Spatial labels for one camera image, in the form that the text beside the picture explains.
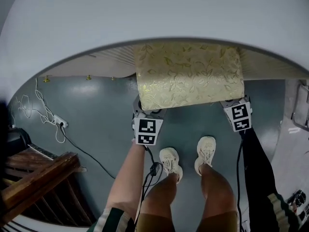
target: wall hook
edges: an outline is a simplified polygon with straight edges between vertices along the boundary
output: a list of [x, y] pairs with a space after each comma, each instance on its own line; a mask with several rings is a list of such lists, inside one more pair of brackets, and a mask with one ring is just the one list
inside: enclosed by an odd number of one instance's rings
[[50, 82], [50, 80], [48, 79], [48, 75], [46, 75], [46, 76], [45, 76], [45, 78], [44, 78], [43, 82], [44, 82], [44, 83], [48, 83], [48, 82]]

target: foot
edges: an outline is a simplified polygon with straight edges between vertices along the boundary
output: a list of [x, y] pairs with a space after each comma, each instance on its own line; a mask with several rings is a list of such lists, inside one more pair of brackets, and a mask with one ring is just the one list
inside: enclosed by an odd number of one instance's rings
[[194, 168], [195, 171], [202, 175], [199, 167], [202, 164], [208, 164], [212, 167], [211, 161], [216, 150], [216, 140], [213, 137], [202, 137], [197, 144], [198, 158], [195, 160]]
[[171, 173], [178, 174], [177, 184], [183, 177], [183, 169], [178, 165], [179, 156], [174, 148], [165, 148], [160, 150], [160, 160], [163, 165], [164, 171], [167, 175]]

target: brown shorts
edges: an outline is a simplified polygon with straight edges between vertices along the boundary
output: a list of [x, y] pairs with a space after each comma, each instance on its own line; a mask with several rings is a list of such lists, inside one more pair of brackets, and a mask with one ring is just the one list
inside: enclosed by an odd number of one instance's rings
[[[172, 220], [149, 214], [140, 214], [137, 232], [175, 232]], [[226, 212], [201, 221], [197, 232], [237, 232], [237, 213]]]

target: electrical outlet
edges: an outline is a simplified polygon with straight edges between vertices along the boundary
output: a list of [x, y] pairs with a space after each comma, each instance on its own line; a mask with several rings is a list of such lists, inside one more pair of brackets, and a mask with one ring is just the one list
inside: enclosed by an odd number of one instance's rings
[[67, 121], [65, 121], [64, 119], [60, 118], [58, 115], [54, 115], [54, 120], [56, 124], [60, 124], [61, 122], [63, 123], [64, 128], [66, 128], [68, 126]]

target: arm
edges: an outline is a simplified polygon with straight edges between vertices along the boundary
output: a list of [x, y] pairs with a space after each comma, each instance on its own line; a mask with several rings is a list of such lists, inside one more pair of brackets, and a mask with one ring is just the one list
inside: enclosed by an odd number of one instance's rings
[[118, 208], [135, 220], [143, 182], [144, 158], [144, 146], [134, 141], [112, 185], [105, 208]]

